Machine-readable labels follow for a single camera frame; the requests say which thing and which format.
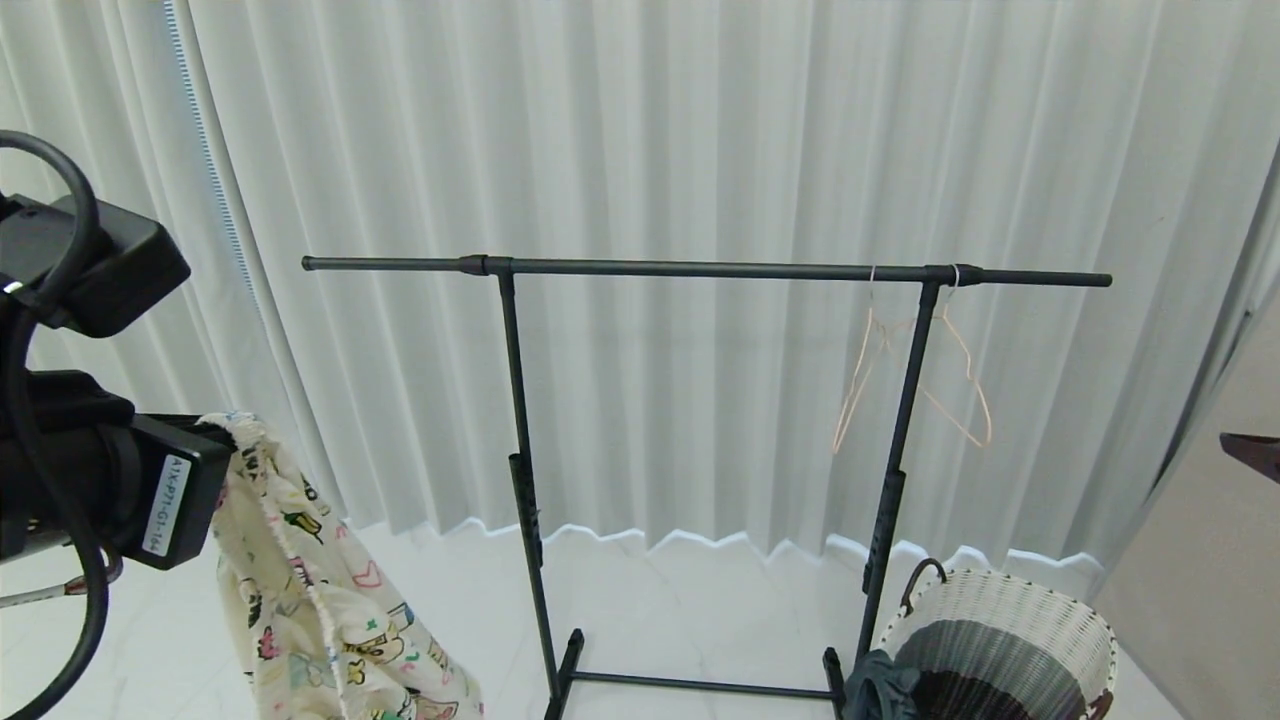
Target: black cable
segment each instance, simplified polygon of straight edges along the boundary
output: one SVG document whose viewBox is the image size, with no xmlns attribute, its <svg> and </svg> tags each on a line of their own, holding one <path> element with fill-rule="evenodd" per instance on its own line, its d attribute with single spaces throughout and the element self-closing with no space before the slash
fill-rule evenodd
<svg viewBox="0 0 1280 720">
<path fill-rule="evenodd" d="M 72 287 L 95 252 L 96 231 L 99 228 L 97 200 L 93 197 L 93 188 L 88 178 L 81 172 L 70 158 L 60 150 L 27 133 L 0 131 L 0 147 L 13 147 L 22 150 L 47 163 L 63 178 L 70 188 L 76 200 L 76 229 L 72 243 L 63 255 L 63 259 L 49 272 L 40 288 L 37 297 L 47 307 L 56 306 L 67 291 Z M 93 534 L 93 529 L 86 518 L 79 501 L 64 486 L 46 461 L 46 452 L 36 424 L 36 414 L 32 410 L 31 396 L 27 388 L 27 351 L 31 347 L 31 338 L 36 333 L 38 318 L 36 313 L 18 302 L 9 300 L 13 309 L 10 316 L 9 333 L 3 338 L 0 352 L 3 352 L 3 368 L 0 368 L 0 384 L 4 387 L 4 410 L 9 415 L 14 437 L 22 448 L 27 461 L 35 469 L 37 477 L 49 492 L 61 523 L 76 547 L 81 569 L 86 584 L 84 624 L 81 628 L 76 648 L 54 680 L 41 691 L 26 706 L 9 716 L 8 720 L 36 720 L 49 712 L 72 685 L 84 674 L 93 653 L 102 641 L 106 629 L 108 610 L 108 575 L 99 552 L 100 541 Z"/>
</svg>

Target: basket handle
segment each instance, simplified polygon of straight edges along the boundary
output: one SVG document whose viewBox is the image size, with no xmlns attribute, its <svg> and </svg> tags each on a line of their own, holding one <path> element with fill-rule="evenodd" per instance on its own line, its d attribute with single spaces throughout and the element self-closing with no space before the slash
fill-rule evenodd
<svg viewBox="0 0 1280 720">
<path fill-rule="evenodd" d="M 924 560 L 922 560 L 920 564 L 915 566 L 915 570 L 911 571 L 911 579 L 906 582 L 906 589 L 902 591 L 902 607 L 906 609 L 906 612 L 902 614 L 904 618 L 906 618 L 911 612 L 915 612 L 915 609 L 911 607 L 911 593 L 915 592 L 915 582 L 920 579 L 920 574 L 924 573 L 924 569 L 929 566 L 933 566 L 938 571 L 938 578 L 943 583 L 947 582 L 947 570 L 946 568 L 942 566 L 941 562 L 938 562 L 932 557 L 925 557 Z"/>
<path fill-rule="evenodd" d="M 1102 691 L 1098 700 L 1089 703 L 1089 720 L 1102 720 L 1111 711 L 1111 703 L 1115 701 L 1116 696 L 1111 694 L 1111 691 Z"/>
</svg>

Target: cartoon print garment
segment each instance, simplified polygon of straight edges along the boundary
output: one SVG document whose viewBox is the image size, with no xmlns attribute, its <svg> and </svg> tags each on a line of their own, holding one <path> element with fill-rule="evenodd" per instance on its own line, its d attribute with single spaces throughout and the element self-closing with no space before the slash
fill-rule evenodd
<svg viewBox="0 0 1280 720">
<path fill-rule="evenodd" d="M 251 415 L 214 511 L 218 579 L 261 720 L 476 720 L 480 687 Z"/>
</svg>

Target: black metal clothes rack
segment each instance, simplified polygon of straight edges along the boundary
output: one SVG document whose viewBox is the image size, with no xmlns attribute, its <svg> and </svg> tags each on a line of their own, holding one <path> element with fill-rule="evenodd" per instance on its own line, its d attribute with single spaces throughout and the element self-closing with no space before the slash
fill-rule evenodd
<svg viewBox="0 0 1280 720">
<path fill-rule="evenodd" d="M 628 277 L 680 277 L 680 278 L 755 278 L 792 281 L 872 281 L 892 283 L 919 283 L 920 299 L 911 350 L 906 361 L 906 378 L 897 406 L 893 437 L 890 442 L 884 483 L 881 487 L 879 509 L 867 565 L 863 569 L 863 593 L 867 606 L 863 611 L 861 633 L 858 638 L 858 657 L 870 650 L 876 630 L 876 614 L 884 589 L 890 548 L 897 527 L 899 509 L 906 484 L 902 471 L 902 451 L 906 430 L 924 363 L 924 348 L 929 325 L 942 286 L 1029 284 L 1107 287 L 1111 275 L 1096 273 L 1051 273 L 1033 270 L 988 270 L 974 265 L 800 265 L 762 263 L 668 263 L 640 260 L 535 260 L 508 256 L 468 255 L 465 258 L 411 259 L 411 258 L 312 258 L 302 259 L 306 270 L 416 270 L 457 272 L 468 275 L 494 275 L 502 296 L 502 318 L 506 329 L 507 361 L 511 372 L 512 406 L 516 414 L 516 441 L 518 451 L 508 457 L 511 479 L 516 495 L 529 583 L 534 596 L 534 612 L 541 641 L 543 665 L 547 671 L 549 700 L 545 720 L 561 720 L 575 682 L 616 683 L 657 688 L 678 688 L 707 692 L 740 693 L 768 697 L 790 697 L 829 702 L 840 720 L 845 703 L 844 673 L 836 650 L 828 647 L 822 655 L 827 676 L 826 689 L 777 688 L 736 683 L 713 683 L 676 678 L 649 678 L 613 673 L 579 670 L 579 657 L 586 642 L 581 629 L 575 629 L 561 661 L 556 662 L 550 620 L 547 612 L 547 594 L 543 589 L 543 542 L 538 527 L 538 500 L 534 482 L 534 462 L 529 441 L 529 410 L 525 402 L 525 373 L 520 356 L 520 332 L 516 320 L 516 275 L 628 275 Z"/>
</svg>

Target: white and gray wicker basket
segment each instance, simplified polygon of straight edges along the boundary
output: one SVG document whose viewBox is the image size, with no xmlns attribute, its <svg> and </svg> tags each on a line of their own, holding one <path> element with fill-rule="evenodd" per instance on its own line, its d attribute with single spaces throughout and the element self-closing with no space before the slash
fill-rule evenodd
<svg viewBox="0 0 1280 720">
<path fill-rule="evenodd" d="M 916 589 L 931 566 L 938 579 Z M 924 674 L 915 691 L 922 719 L 1101 720 L 1115 692 L 1115 633 L 1093 609 L 1029 580 L 945 570 L 933 559 L 911 574 L 876 648 Z"/>
</svg>

